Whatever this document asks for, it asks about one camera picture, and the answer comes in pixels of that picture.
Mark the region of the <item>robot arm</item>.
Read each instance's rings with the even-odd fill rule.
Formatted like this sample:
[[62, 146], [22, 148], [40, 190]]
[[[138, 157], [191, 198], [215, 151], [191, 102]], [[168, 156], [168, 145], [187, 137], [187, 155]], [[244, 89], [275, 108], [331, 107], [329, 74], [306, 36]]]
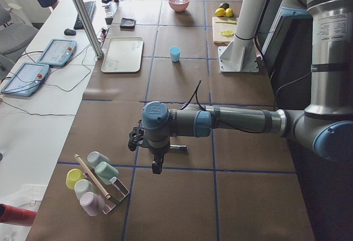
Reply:
[[207, 137], [216, 128], [277, 133], [324, 159], [352, 159], [352, 0], [282, 0], [281, 8], [283, 16], [313, 18], [310, 104], [304, 110], [268, 111], [147, 103], [142, 128], [130, 133], [129, 149], [148, 148], [153, 173], [162, 172], [171, 137]]

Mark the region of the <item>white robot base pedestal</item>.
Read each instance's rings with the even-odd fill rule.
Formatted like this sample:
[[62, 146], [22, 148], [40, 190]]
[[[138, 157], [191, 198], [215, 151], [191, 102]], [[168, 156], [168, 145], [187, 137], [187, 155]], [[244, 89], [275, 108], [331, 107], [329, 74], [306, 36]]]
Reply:
[[234, 39], [218, 48], [221, 72], [259, 72], [256, 61], [256, 31], [267, 0], [243, 0]]

